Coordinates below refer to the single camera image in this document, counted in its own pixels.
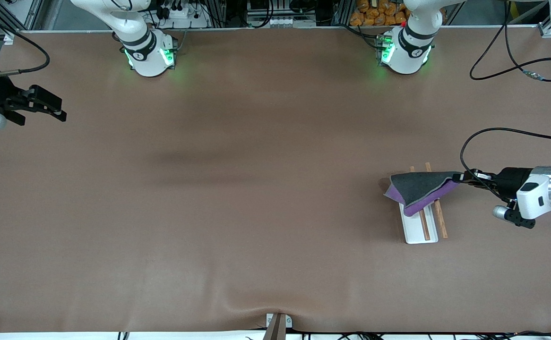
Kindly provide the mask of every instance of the white plate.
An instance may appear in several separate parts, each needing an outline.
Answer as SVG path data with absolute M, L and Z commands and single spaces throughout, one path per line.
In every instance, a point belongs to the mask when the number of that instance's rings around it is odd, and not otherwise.
M 405 242 L 408 245 L 416 245 L 417 243 L 435 243 L 439 240 L 437 236 L 437 228 L 435 228 L 435 218 L 433 217 L 433 209 L 431 204 L 424 209 L 425 218 L 427 220 L 427 228 L 429 230 L 429 241 L 425 240 L 422 232 L 422 222 L 420 213 L 415 213 L 411 217 L 404 215 L 404 206 L 399 203 L 399 212 L 401 213 L 401 222 L 404 225 Z

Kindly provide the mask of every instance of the brown table surface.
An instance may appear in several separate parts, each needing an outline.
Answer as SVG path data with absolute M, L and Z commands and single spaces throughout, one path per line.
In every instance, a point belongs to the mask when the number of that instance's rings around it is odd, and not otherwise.
M 460 170 L 478 129 L 551 134 L 551 84 L 476 82 L 493 29 L 446 29 L 412 76 L 345 30 L 190 33 L 175 71 L 127 69 L 109 34 L 34 34 L 51 54 L 12 77 L 67 123 L 0 131 L 0 332 L 251 329 L 551 331 L 551 213 L 534 230 L 494 196 L 442 200 L 449 239 L 406 245 L 388 176 Z M 511 28 L 518 61 L 551 56 Z M 38 64 L 16 40 L 0 69 Z M 510 66 L 502 39 L 478 75 Z M 551 62 L 533 68 L 551 77 Z M 469 166 L 551 165 L 551 141 L 477 138 Z

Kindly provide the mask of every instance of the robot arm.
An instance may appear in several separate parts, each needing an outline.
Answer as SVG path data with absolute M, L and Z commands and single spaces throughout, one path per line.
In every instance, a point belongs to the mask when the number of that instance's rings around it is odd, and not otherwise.
M 395 27 L 385 33 L 392 36 L 392 42 L 381 62 L 403 75 L 418 71 L 427 61 L 433 37 L 441 27 L 442 15 L 439 9 L 460 2 L 463 0 L 405 0 L 412 15 L 405 27 Z
M 22 90 L 13 85 L 9 77 L 0 77 L 0 129 L 7 121 L 24 125 L 26 118 L 16 111 L 42 112 L 66 121 L 67 114 L 61 110 L 61 98 L 38 85 Z
M 534 228 L 535 219 L 551 211 L 551 166 L 504 168 L 499 174 L 471 170 L 455 181 L 497 192 L 507 206 L 496 206 L 493 215 L 526 228 Z
M 138 12 L 150 6 L 151 0 L 71 1 L 114 30 L 124 45 L 130 66 L 140 75 L 155 77 L 174 67 L 176 40 L 160 30 L 150 30 Z

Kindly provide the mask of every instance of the wooden stick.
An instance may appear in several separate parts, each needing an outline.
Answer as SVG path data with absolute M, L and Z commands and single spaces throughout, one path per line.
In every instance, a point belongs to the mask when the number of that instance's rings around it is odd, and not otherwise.
M 427 172 L 432 172 L 431 163 L 425 163 L 425 167 L 427 168 Z M 435 215 L 437 215 L 437 224 L 439 224 L 439 228 L 441 229 L 441 235 L 444 238 L 448 238 L 448 230 L 446 230 L 446 222 L 444 222 L 444 212 L 441 210 L 439 200 L 435 200 Z
M 413 166 L 410 166 L 410 172 L 415 172 Z M 422 233 L 425 236 L 425 241 L 431 241 L 431 236 L 429 236 L 429 227 L 427 226 L 427 217 L 425 217 L 425 211 L 421 210 L 418 212 L 418 214 L 421 217 L 421 223 L 422 223 Z

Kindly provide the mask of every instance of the gray cloth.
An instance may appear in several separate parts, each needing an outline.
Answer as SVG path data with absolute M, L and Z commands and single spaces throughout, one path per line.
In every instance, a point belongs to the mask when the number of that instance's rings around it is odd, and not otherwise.
M 452 179 L 455 174 L 462 174 L 456 171 L 446 172 L 406 172 L 391 176 L 391 184 L 403 197 L 406 206 L 410 206 Z

